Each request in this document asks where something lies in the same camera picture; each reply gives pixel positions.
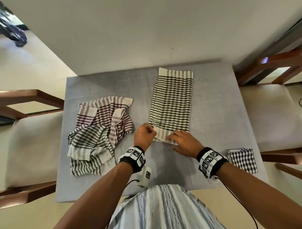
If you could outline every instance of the black and white striped towel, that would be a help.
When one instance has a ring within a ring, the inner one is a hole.
[[[131,98],[109,96],[79,104],[76,129],[68,136],[70,172],[104,175],[115,165],[114,148],[122,137],[133,132],[126,113]]]
[[[149,116],[154,141],[177,145],[166,137],[174,130],[189,131],[192,88],[193,72],[159,68]]]
[[[257,165],[254,158],[253,149],[230,150],[233,165],[243,169],[248,173],[257,173]]]

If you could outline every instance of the table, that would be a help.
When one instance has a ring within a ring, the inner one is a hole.
[[[253,134],[253,130],[230,64],[207,63],[165,67],[171,70],[193,71],[190,133],[203,145],[218,151],[252,148],[258,167],[254,176],[268,182],[268,177]],[[86,174],[73,177],[69,172],[67,136],[75,128],[78,104],[116,95],[133,98],[127,110],[134,126],[148,122],[151,97],[158,67],[133,69],[67,78],[61,136],[61,153],[56,187],[57,202],[77,200],[99,178]],[[133,146],[133,134],[119,141],[115,148],[117,159]],[[172,145],[153,142],[146,152],[146,164],[152,174],[149,185],[179,184],[188,190],[218,187],[220,181],[207,181],[198,170],[195,159],[173,151]],[[140,192],[135,183],[123,195]]]

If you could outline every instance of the forearm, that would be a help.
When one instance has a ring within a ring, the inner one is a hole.
[[[302,207],[270,185],[230,163],[216,175],[266,229],[302,228]]]
[[[71,206],[54,229],[105,228],[132,172],[130,164],[117,164]]]

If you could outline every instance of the floor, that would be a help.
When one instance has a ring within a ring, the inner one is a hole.
[[[66,78],[75,76],[74,72],[32,32],[27,31],[26,34],[29,42],[24,48],[15,47],[14,42],[0,35],[0,90],[40,89],[64,98]],[[298,105],[299,99],[302,98],[302,86],[291,86],[288,90],[297,106],[297,112],[302,117],[302,108]],[[24,113],[51,109],[35,102],[12,107]],[[11,126],[0,127],[0,190],[4,189],[10,130]],[[302,205],[302,181],[277,170],[273,163],[265,163],[265,168],[271,185]],[[201,199],[227,228],[255,228],[250,215],[224,187],[194,190],[192,193]],[[72,203],[54,203],[54,194],[51,194],[26,205],[2,209],[1,227],[50,229],[71,205]]]

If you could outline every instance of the chair seat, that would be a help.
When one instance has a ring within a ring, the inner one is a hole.
[[[284,85],[240,87],[260,152],[302,147],[302,120]]]
[[[6,188],[56,181],[63,112],[17,120],[12,127]]]

